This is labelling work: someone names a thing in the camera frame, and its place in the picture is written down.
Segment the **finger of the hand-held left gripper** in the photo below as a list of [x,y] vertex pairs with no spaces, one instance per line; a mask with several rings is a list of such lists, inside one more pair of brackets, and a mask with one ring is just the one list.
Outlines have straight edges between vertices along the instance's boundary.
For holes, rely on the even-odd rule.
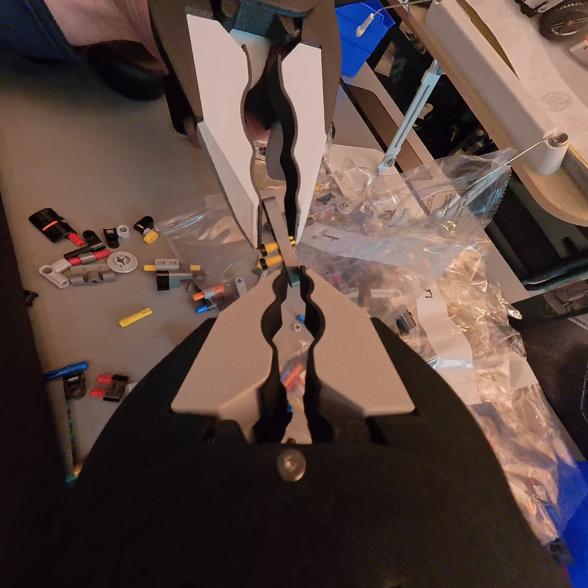
[[188,13],[187,30],[202,111],[197,135],[236,223],[257,249],[261,198],[254,184],[254,146],[243,112],[251,85],[249,55],[216,20]]
[[282,129],[288,235],[301,240],[326,145],[320,48],[298,43],[275,63],[275,113]]

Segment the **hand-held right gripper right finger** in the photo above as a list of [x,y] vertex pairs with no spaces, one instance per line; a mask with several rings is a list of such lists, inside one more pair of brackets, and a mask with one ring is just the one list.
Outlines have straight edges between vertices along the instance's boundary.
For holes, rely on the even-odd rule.
[[300,267],[307,351],[305,393],[312,443],[329,443],[371,417],[408,415],[415,405],[369,314],[317,272]]

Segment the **dark lego beam with holes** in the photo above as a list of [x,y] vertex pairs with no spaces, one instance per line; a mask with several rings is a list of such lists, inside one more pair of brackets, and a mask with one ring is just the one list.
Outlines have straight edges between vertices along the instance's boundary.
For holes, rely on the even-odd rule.
[[277,242],[279,244],[280,251],[267,257],[281,255],[283,257],[281,264],[288,275],[289,286],[291,288],[298,286],[300,284],[300,262],[296,253],[296,242],[294,237],[289,234],[285,213],[283,213],[275,196],[261,200],[258,240],[258,250],[264,243]]

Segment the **clear plastic bag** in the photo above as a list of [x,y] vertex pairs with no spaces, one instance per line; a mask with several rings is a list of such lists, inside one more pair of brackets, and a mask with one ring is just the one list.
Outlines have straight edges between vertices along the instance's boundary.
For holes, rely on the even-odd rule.
[[406,173],[371,173],[362,205],[374,235],[360,258],[415,268],[484,229],[502,202],[515,149],[436,159]]

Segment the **person's left forearm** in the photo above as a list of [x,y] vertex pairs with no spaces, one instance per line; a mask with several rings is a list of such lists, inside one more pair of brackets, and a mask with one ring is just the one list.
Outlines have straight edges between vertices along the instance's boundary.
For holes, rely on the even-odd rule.
[[44,1],[1,1],[1,52],[33,62],[79,61]]

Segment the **black red lego pin block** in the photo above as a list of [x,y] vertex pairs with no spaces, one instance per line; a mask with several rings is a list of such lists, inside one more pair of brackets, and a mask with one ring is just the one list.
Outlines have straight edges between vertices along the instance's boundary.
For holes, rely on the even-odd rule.
[[120,374],[100,374],[91,389],[91,398],[108,402],[120,402],[126,395],[129,378]]

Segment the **pile of clear lego bags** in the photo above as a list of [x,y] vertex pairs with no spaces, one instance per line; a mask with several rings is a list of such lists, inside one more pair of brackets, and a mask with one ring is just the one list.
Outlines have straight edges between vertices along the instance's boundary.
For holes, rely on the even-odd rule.
[[477,235],[501,202],[512,149],[454,155],[379,176],[368,155],[332,145],[315,186],[302,260],[396,330],[453,386],[496,452],[544,544],[559,539],[587,482],[548,415],[522,339],[521,314],[486,280]]

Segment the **black yellow lego connector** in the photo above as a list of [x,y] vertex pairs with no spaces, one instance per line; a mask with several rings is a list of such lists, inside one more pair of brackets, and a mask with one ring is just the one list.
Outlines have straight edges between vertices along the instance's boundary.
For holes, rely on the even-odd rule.
[[153,217],[151,216],[144,216],[136,221],[133,229],[142,236],[144,243],[148,245],[154,243],[159,237],[158,232],[155,230]]

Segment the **blue lego axle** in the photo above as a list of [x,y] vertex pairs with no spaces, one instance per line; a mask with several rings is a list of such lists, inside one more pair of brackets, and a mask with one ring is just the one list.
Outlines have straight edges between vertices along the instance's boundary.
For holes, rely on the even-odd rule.
[[51,381],[51,380],[55,380],[57,378],[67,378],[67,377],[75,375],[79,372],[87,370],[88,367],[89,367],[89,364],[86,361],[82,361],[82,362],[79,362],[76,364],[69,364],[69,365],[64,366],[62,368],[44,373],[43,378],[47,382]]

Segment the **black lego panel red stripe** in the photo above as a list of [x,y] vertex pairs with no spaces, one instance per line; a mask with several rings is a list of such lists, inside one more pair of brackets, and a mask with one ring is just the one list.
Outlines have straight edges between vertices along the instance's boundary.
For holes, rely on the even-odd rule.
[[76,230],[52,208],[41,209],[28,217],[28,221],[37,228],[52,243],[63,239],[71,241],[76,246],[84,246],[86,243]]

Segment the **small clear bag of pins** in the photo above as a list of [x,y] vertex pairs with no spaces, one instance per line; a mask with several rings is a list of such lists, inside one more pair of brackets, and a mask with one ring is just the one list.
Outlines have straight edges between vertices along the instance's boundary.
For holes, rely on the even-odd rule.
[[311,344],[300,342],[280,359],[280,380],[286,392],[287,409],[290,414],[303,412],[303,397],[306,389],[307,353]]

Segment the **white slotted stand leg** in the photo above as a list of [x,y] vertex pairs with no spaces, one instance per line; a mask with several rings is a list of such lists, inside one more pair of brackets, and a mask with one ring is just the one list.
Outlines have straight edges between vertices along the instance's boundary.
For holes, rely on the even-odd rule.
[[396,134],[393,137],[392,142],[390,143],[380,165],[378,166],[379,175],[390,175],[393,173],[392,170],[395,166],[396,159],[400,154],[401,147],[406,141],[418,115],[421,113],[425,103],[428,101],[443,73],[444,72],[441,69],[439,62],[434,59],[427,71],[425,71],[415,97],[411,101],[409,108],[399,128],[397,129]]

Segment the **white book stand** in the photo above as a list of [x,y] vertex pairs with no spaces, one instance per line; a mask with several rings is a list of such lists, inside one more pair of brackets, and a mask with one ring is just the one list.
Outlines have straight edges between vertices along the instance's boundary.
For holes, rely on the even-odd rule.
[[433,2],[426,25],[472,86],[514,149],[530,148],[524,158],[534,172],[551,175],[558,171],[567,152],[548,137],[559,134],[556,124],[532,98],[518,77],[506,65],[457,1]]

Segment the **white instruction booklet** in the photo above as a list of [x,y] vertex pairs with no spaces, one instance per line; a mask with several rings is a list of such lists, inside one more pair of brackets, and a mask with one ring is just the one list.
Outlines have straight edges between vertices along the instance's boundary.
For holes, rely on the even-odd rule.
[[514,1],[467,1],[503,49],[516,75],[570,139],[587,133],[587,107],[556,70],[547,40]]

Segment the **black kick scooter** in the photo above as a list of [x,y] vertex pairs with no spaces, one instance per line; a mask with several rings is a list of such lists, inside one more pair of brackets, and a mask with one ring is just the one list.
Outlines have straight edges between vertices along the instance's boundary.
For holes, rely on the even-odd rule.
[[579,40],[586,35],[587,1],[515,1],[522,14],[538,18],[538,30],[546,40]]

